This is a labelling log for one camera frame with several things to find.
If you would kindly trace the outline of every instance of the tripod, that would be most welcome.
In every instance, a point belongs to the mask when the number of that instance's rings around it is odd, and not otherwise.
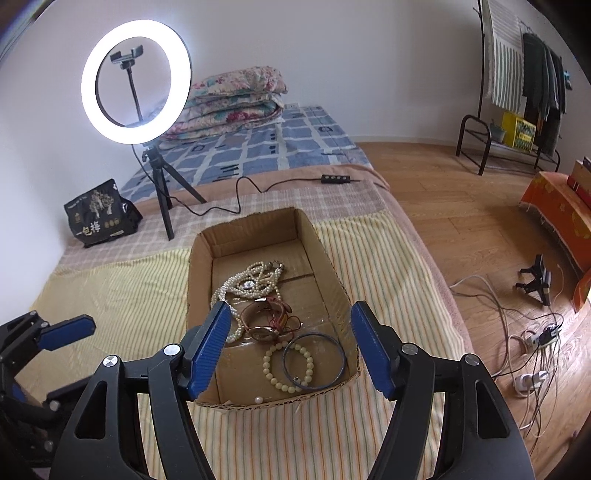
[[[143,123],[144,117],[142,116],[141,109],[139,108],[138,95],[135,91],[134,78],[131,74],[131,67],[135,65],[135,59],[141,56],[143,53],[144,47],[140,45],[138,47],[133,48],[131,50],[131,53],[127,55],[121,55],[121,52],[118,51],[110,56],[111,63],[119,63],[121,70],[127,71],[129,86],[131,87],[131,94],[134,97],[135,110],[138,114],[140,124]],[[106,114],[105,110],[102,108],[102,105],[101,110],[113,123],[117,123]],[[169,210],[173,207],[173,203],[170,199],[170,194],[168,193],[168,186],[166,185],[166,180],[164,178],[164,170],[166,170],[172,178],[179,182],[185,190],[187,190],[191,195],[193,195],[193,197],[195,197],[195,199],[198,202],[206,203],[207,200],[205,200],[201,195],[199,195],[197,190],[195,190],[191,186],[191,184],[187,182],[187,180],[185,180],[183,176],[171,164],[165,161],[157,145],[158,141],[156,139],[145,143],[144,146],[146,147],[146,150],[142,153],[142,160],[144,162],[150,162],[150,166],[152,167],[152,179],[154,180],[154,186],[156,187],[156,196],[158,197],[160,213],[162,214],[164,228],[166,228],[166,234],[168,235],[168,240],[170,241],[174,238],[173,224],[170,220],[169,213]]]
[[[542,255],[536,255],[534,264],[530,268],[522,268],[519,273],[531,273],[534,279],[529,283],[516,283],[516,288],[523,288],[526,293],[536,291],[540,295],[542,305],[549,307],[552,273],[546,269]]]

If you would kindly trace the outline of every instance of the power strip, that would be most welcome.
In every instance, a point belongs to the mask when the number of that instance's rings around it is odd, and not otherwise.
[[[548,325],[542,333],[536,333],[525,339],[528,353],[533,353],[538,348],[546,348],[558,341],[560,327],[557,325]]]

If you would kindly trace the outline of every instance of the yellow striped sheet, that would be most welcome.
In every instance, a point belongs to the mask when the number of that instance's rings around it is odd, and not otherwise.
[[[327,220],[315,228],[351,300],[367,300],[402,340],[432,355],[461,357],[462,339],[428,266],[388,212]],[[92,314],[97,333],[40,355],[19,377],[23,386],[42,398],[47,390],[92,373],[106,354],[141,358],[178,341],[184,333],[188,266],[189,250],[183,249],[54,273],[35,308],[52,322]],[[309,400],[238,411],[191,404],[190,411],[219,479],[336,480],[368,476],[393,405],[374,390],[362,365],[359,377]],[[443,398],[437,395],[423,478],[434,467],[442,417]],[[140,398],[140,418],[151,475],[164,478],[146,395]]]

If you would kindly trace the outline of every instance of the towel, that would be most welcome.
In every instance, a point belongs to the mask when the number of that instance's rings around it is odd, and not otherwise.
[[[482,0],[482,21],[488,52],[486,96],[494,105],[519,114],[524,56],[517,17],[495,0]]]

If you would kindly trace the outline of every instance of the mattress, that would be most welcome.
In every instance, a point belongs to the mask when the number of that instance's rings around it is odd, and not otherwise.
[[[340,168],[342,174],[356,171]],[[262,183],[260,176],[256,180]],[[375,183],[307,184],[246,194],[241,215],[285,206],[303,209],[351,301],[365,299],[403,340],[432,355],[458,359],[470,347],[454,325],[457,309],[450,310],[446,301],[449,290],[439,286],[433,261]],[[224,207],[232,202],[212,200]],[[220,211],[196,217],[182,208],[174,208],[171,216],[178,226],[172,242],[166,241],[156,213],[144,218],[135,235],[89,249],[68,247],[34,307],[51,323],[86,312],[94,316],[97,331],[71,346],[40,353],[23,370],[18,380],[36,398],[91,374],[106,355],[116,353],[127,361],[180,340],[193,239],[204,228],[235,217]],[[358,376],[317,397],[238,411],[193,403],[190,412],[220,480],[353,480],[367,478],[393,407],[374,389],[362,363]],[[436,395],[421,478],[433,472],[442,418],[443,396]],[[164,478],[146,395],[140,398],[140,419],[150,473]]]
[[[163,142],[165,161],[192,185],[316,165],[371,166],[363,151],[321,106],[287,108],[283,122],[190,143]],[[168,190],[181,186],[164,173]],[[156,197],[143,170],[120,189],[132,202]]]

